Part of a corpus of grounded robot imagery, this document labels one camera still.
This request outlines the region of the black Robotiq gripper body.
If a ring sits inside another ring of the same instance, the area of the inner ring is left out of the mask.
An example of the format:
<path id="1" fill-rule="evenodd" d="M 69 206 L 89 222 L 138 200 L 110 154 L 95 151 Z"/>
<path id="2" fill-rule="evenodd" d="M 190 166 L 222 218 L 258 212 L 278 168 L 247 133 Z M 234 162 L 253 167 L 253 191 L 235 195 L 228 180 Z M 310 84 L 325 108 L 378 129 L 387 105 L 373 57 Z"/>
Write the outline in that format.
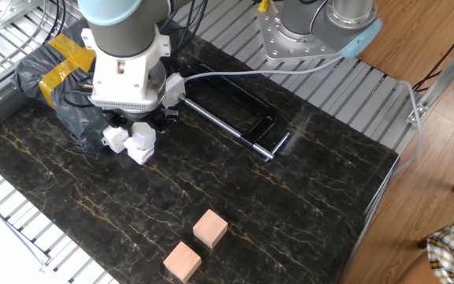
<path id="1" fill-rule="evenodd" d="M 133 122 L 148 122 L 149 124 L 153 125 L 153 117 L 154 117 L 154 112 L 155 110 L 151 112 L 146 112 L 146 113 L 130 113 L 128 111 L 123 111 L 123 110 L 115 110 L 119 114 L 123 115 L 125 118 L 127 118 L 130 121 Z"/>

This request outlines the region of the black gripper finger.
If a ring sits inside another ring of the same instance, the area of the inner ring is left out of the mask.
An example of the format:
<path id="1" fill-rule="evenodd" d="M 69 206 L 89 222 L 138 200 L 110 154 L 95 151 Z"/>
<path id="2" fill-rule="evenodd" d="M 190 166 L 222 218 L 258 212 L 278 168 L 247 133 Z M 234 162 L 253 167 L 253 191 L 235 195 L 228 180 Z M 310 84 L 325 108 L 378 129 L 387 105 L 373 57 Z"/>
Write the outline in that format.
<path id="1" fill-rule="evenodd" d="M 177 122 L 179 115 L 179 110 L 175 110 L 173 108 L 165 108 L 163 106 L 159 107 L 154 112 L 154 129 L 159 133 L 166 132 L 172 124 Z"/>
<path id="2" fill-rule="evenodd" d="M 102 117 L 112 128 L 122 128 L 129 131 L 132 128 L 133 121 L 128 120 L 115 110 L 104 110 Z"/>

